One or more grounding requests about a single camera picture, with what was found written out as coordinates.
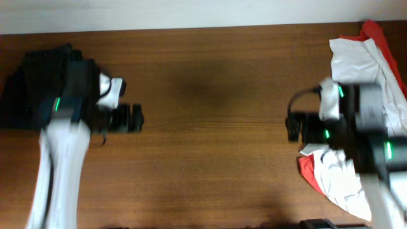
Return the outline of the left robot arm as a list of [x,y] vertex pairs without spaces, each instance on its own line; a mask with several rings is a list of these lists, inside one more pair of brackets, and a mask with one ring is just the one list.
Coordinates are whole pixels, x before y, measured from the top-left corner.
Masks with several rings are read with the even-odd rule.
[[31,92],[40,128],[40,163],[26,228],[76,228],[81,170],[93,133],[139,133],[139,104],[121,104],[123,78],[102,73],[93,60],[69,61]]

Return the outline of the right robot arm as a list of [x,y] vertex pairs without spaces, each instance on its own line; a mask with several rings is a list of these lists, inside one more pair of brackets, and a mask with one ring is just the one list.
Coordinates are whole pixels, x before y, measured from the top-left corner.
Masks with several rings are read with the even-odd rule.
[[342,152],[354,165],[375,228],[406,228],[406,138],[390,137],[382,90],[374,83],[311,88],[329,114],[287,112],[291,142]]

